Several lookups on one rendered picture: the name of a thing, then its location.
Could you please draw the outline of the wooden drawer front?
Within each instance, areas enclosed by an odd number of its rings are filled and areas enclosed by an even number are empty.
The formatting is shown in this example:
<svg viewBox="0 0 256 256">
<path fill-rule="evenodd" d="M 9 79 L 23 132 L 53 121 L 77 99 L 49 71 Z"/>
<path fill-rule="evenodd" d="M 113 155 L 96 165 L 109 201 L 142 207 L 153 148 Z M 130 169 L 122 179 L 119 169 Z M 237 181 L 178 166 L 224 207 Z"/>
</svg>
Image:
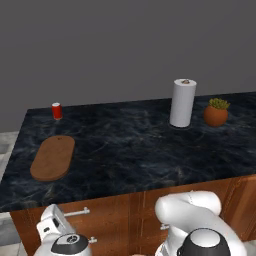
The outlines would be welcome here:
<svg viewBox="0 0 256 256">
<path fill-rule="evenodd" d="M 28 256 L 34 256 L 40 246 L 39 235 L 35 232 L 20 233 L 21 241 Z M 92 256 L 128 256 L 128 245 L 116 237 L 100 236 L 96 243 L 90 245 Z"/>
<path fill-rule="evenodd" d="M 103 197 L 91 200 L 76 201 L 59 204 L 58 207 L 63 213 L 82 211 L 85 207 L 90 210 L 89 214 L 70 216 L 67 218 L 77 233 L 86 236 L 95 236 L 94 229 L 103 227 L 107 223 L 118 223 L 119 220 L 128 219 L 127 195 Z M 44 207 L 27 208 L 25 210 L 12 211 L 12 220 L 21 238 L 33 236 L 39 239 L 36 228 L 40 221 Z"/>
<path fill-rule="evenodd" d="M 143 217 L 141 222 L 140 252 L 153 255 L 157 247 L 166 239 L 167 230 L 161 230 L 161 223 L 155 215 L 155 203 L 159 197 L 170 193 L 206 190 L 217 194 L 221 202 L 224 202 L 229 191 L 230 180 L 217 180 L 210 182 L 195 183 L 177 187 L 168 187 L 150 190 L 144 193 Z"/>
</svg>

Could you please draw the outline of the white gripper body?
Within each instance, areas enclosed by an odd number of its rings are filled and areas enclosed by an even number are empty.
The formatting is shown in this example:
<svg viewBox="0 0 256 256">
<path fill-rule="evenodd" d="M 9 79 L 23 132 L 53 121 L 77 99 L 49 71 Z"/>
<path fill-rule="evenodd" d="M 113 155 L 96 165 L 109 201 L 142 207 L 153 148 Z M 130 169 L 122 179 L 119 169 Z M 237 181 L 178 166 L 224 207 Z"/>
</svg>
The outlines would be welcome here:
<svg viewBox="0 0 256 256">
<path fill-rule="evenodd" d="M 40 232 L 42 234 L 68 234 L 74 233 L 75 230 L 66 220 L 59 207 L 56 204 L 52 204 L 44 210 L 41 216 Z"/>
</svg>

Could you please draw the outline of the wooden cupboard door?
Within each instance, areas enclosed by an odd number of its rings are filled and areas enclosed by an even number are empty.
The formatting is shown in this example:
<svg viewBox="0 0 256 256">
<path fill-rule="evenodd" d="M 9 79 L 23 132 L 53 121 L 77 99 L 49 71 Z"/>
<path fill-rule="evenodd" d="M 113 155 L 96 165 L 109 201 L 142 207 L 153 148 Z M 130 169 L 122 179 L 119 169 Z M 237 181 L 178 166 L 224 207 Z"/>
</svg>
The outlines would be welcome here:
<svg viewBox="0 0 256 256">
<path fill-rule="evenodd" d="M 256 175 L 236 180 L 229 221 L 242 241 L 256 239 Z"/>
</svg>

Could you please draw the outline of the green plant in orange pot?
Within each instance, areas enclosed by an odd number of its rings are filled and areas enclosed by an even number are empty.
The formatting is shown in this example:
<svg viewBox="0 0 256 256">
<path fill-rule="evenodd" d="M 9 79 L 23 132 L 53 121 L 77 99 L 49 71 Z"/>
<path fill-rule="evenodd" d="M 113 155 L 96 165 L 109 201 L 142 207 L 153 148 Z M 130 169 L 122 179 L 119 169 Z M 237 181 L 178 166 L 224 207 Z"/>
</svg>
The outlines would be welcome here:
<svg viewBox="0 0 256 256">
<path fill-rule="evenodd" d="M 228 119 L 229 106 L 230 104 L 226 100 L 210 99 L 203 113 L 205 123 L 211 127 L 219 127 L 225 124 Z"/>
</svg>

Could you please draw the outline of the red can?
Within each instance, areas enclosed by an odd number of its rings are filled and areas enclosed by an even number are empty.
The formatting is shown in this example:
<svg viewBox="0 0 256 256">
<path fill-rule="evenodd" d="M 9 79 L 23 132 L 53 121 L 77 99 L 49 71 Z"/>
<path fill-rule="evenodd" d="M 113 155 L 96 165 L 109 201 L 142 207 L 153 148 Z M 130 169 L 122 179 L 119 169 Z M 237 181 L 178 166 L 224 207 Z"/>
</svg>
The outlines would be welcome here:
<svg viewBox="0 0 256 256">
<path fill-rule="evenodd" d="M 60 103 L 56 102 L 52 104 L 52 114 L 55 120 L 60 120 L 62 118 L 62 106 Z"/>
</svg>

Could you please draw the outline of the white paper towel roll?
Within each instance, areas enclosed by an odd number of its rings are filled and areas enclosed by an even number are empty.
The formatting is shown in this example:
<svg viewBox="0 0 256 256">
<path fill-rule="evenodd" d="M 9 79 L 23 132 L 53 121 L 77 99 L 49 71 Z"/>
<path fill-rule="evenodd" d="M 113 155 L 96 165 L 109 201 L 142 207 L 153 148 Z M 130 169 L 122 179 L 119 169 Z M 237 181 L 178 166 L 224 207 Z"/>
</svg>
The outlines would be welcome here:
<svg viewBox="0 0 256 256">
<path fill-rule="evenodd" d="M 185 128 L 190 125 L 197 83 L 191 79 L 174 81 L 170 109 L 170 124 Z"/>
</svg>

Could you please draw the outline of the wooden cutting board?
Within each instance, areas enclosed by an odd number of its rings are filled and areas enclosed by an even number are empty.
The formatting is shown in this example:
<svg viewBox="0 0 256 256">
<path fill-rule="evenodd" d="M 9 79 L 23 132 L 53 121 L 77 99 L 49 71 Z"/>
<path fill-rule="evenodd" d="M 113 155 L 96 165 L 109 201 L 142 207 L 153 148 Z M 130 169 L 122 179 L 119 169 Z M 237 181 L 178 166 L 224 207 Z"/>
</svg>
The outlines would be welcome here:
<svg viewBox="0 0 256 256">
<path fill-rule="evenodd" d="M 75 140 L 71 136 L 56 135 L 45 139 L 31 164 L 31 176 L 49 182 L 64 177 L 70 167 Z"/>
</svg>

